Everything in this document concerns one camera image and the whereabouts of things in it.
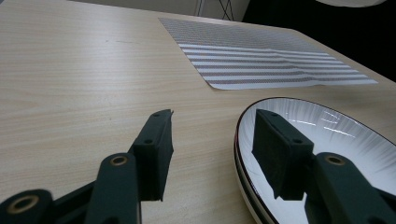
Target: striped placemat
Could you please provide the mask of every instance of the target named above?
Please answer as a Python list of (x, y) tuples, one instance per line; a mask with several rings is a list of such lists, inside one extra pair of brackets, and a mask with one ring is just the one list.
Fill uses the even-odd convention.
[(213, 88), (376, 83), (290, 33), (164, 18), (160, 21)]

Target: white plate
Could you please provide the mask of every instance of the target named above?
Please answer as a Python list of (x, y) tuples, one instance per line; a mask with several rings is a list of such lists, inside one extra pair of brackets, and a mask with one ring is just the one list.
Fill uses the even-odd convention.
[(251, 153), (256, 109), (276, 112), (314, 142), (314, 154), (333, 152), (352, 160), (375, 188), (396, 195), (396, 146), (358, 121), (326, 106), (292, 98), (261, 100), (241, 115), (235, 135), (240, 187), (258, 222), (308, 223), (302, 201), (274, 199)]

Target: wooden table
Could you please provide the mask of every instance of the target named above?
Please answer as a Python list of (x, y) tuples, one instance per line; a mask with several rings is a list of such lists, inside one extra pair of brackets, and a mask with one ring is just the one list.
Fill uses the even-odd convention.
[(127, 151), (166, 108), (175, 111), (175, 153), (163, 203), (142, 203), (144, 223), (254, 222), (236, 182), (233, 135), (263, 98), (326, 105), (396, 142), (396, 84), (379, 74), (305, 37), (378, 84), (215, 90), (160, 17), (275, 29), (68, 1), (0, 5), (1, 202), (25, 189), (56, 199), (93, 181), (101, 160)]

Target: plate rim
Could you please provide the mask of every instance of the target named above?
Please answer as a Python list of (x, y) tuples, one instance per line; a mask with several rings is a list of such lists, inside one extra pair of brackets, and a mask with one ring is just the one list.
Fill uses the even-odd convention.
[[(266, 101), (266, 100), (275, 100), (275, 99), (286, 99), (286, 100), (297, 100), (297, 101), (302, 101), (302, 102), (306, 102), (306, 103), (310, 103), (313, 105), (320, 105), (324, 108), (330, 109), (332, 111), (335, 111), (347, 118), (353, 119), (352, 117), (338, 111), (335, 109), (332, 109), (326, 105), (322, 105), (322, 104), (318, 104), (312, 101), (308, 101), (308, 100), (303, 100), (303, 99), (299, 99), (299, 98), (293, 98), (293, 97), (269, 97), (269, 98), (263, 98), (260, 99), (252, 104), (250, 104), (240, 115), (237, 124), (236, 124), (236, 130), (235, 130), (235, 135), (234, 135), (234, 144), (233, 144), (233, 153), (234, 153), (234, 163), (235, 163), (235, 171), (237, 176), (239, 177), (239, 182), (242, 185), (242, 189), (244, 190), (245, 194), (247, 195), (247, 199), (249, 200), (250, 206), (253, 208), (255, 215), (257, 216), (257, 218), (262, 222), (262, 223), (268, 223), (270, 221), (279, 224), (279, 222), (276, 220), (276, 218), (274, 217), (274, 215), (271, 213), (271, 211), (268, 209), (268, 207), (266, 206), (265, 202), (263, 201), (262, 197), (260, 196), (260, 194), (258, 194), (257, 190), (255, 189), (250, 176), (248, 175), (248, 171), (246, 169), (245, 164), (243, 163), (242, 160), (242, 155), (241, 155), (241, 150), (239, 147), (239, 127), (242, 121), (242, 118), (245, 116), (245, 114), (247, 113), (247, 111), (253, 107), (254, 105), (256, 105), (259, 102), (262, 101)], [(393, 142), (389, 141), (388, 138), (384, 137), (382, 134), (376, 132), (375, 130), (373, 130), (372, 128), (368, 127), (367, 125), (365, 125), (364, 123), (361, 123), (360, 121), (353, 119), (355, 121), (357, 121), (359, 124), (361, 124), (362, 126), (364, 126), (365, 128), (371, 130), (373, 133), (378, 134), (379, 136), (381, 136), (383, 139), (385, 139), (386, 141), (390, 142), (392, 145), (394, 145), (396, 147), (396, 144), (394, 144)], [(246, 189), (251, 189), (251, 192), (254, 192), (254, 195), (250, 194), (250, 191), (246, 191)], [(268, 215), (268, 217), (270, 218), (270, 220), (265, 218), (265, 215), (263, 214), (258, 214), (258, 212), (260, 212), (260, 206), (258, 206), (257, 204), (253, 204), (251, 202), (253, 202), (253, 197), (255, 197), (259, 202), (260, 202), (260, 206), (262, 207), (262, 209), (265, 211), (266, 215)]]

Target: dark floor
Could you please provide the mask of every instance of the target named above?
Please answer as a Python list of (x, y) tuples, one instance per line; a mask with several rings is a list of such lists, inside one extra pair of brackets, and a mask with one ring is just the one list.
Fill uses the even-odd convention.
[(331, 7), (315, 0), (250, 0), (243, 22), (291, 28), (396, 81), (396, 1)]

